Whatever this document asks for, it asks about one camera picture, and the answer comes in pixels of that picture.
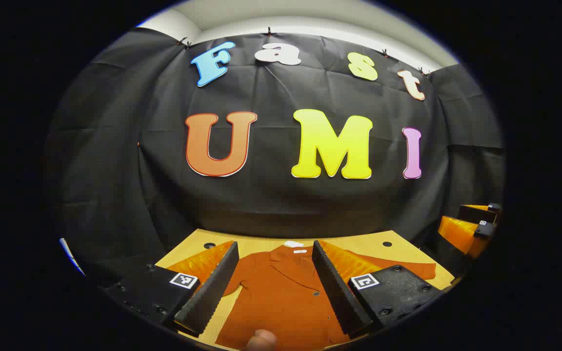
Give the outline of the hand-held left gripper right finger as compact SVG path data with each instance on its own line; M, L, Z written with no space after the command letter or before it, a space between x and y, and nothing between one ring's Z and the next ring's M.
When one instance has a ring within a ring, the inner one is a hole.
M312 261L341 329L350 338L391 329L447 292L402 264L380 268L321 240L314 241Z

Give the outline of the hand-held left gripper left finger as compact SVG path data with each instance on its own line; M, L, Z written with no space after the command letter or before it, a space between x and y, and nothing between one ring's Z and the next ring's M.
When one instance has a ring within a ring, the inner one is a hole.
M169 268L147 264L105 293L150 324L197 336L214 315L239 259L238 244L230 240Z

